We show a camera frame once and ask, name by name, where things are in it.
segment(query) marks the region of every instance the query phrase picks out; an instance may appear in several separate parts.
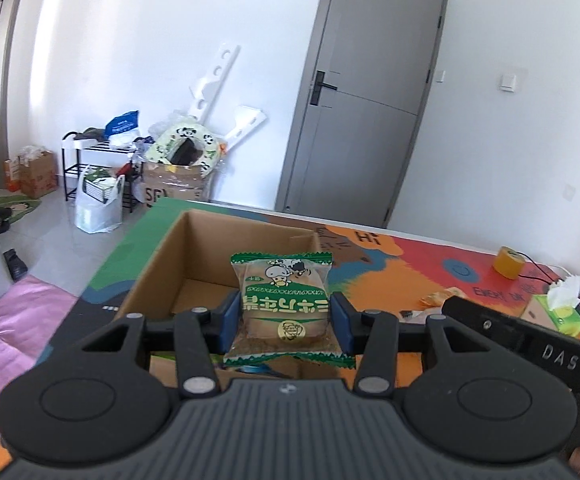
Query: smiley face drawing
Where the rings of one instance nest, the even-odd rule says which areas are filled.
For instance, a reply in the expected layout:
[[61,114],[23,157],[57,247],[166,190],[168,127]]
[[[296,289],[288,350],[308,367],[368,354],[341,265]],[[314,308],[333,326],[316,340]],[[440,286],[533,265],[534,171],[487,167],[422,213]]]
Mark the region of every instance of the smiley face drawing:
[[272,280],[270,285],[287,286],[289,283],[292,283],[288,280],[288,277],[292,275],[292,271],[284,266],[273,265],[268,267],[265,270],[265,275]]

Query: yellow round logo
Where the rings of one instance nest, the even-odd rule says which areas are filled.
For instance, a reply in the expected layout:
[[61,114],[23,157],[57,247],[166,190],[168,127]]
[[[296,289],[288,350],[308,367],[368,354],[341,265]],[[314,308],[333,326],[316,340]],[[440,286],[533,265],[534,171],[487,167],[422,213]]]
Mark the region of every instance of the yellow round logo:
[[277,333],[283,341],[296,341],[305,337],[305,327],[301,323],[287,319],[279,323]]

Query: blue circle on table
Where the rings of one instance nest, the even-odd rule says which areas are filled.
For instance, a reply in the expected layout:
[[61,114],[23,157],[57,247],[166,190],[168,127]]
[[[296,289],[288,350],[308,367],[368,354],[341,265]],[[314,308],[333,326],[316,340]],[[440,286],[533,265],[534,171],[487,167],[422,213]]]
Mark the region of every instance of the blue circle on table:
[[478,280],[480,280],[476,270],[459,260],[444,260],[443,269],[447,270],[452,276],[462,282],[478,283]]

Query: door handle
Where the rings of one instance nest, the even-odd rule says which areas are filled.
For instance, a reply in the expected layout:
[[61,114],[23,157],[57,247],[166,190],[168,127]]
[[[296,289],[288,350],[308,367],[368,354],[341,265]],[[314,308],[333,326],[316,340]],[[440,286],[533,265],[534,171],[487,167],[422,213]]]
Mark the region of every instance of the door handle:
[[312,97],[310,98],[310,105],[319,106],[319,99],[321,98],[321,89],[327,88],[330,90],[339,90],[338,86],[330,85],[323,82],[326,73],[322,70],[317,70],[317,76],[314,79],[314,88],[312,90]]

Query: colorful table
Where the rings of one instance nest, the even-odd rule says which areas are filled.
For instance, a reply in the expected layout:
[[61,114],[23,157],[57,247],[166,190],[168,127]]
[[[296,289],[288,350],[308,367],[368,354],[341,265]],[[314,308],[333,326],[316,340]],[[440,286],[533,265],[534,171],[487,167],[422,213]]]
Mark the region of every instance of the colorful table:
[[[167,230],[181,212],[190,208],[317,231],[323,250],[333,254],[329,290],[343,292],[358,310],[378,308],[394,314],[422,310],[421,298],[457,286],[473,301],[518,316],[532,294],[542,293],[541,282],[525,278],[511,281],[494,271],[492,254],[441,240],[163,198],[137,222],[97,271],[52,336],[40,362],[54,349],[63,348],[112,321]],[[524,274],[540,276],[529,265]],[[399,355],[400,385],[409,384],[420,372],[419,355]],[[354,373],[340,370],[347,381],[353,380]],[[7,452],[0,447],[0,469],[9,461]]]

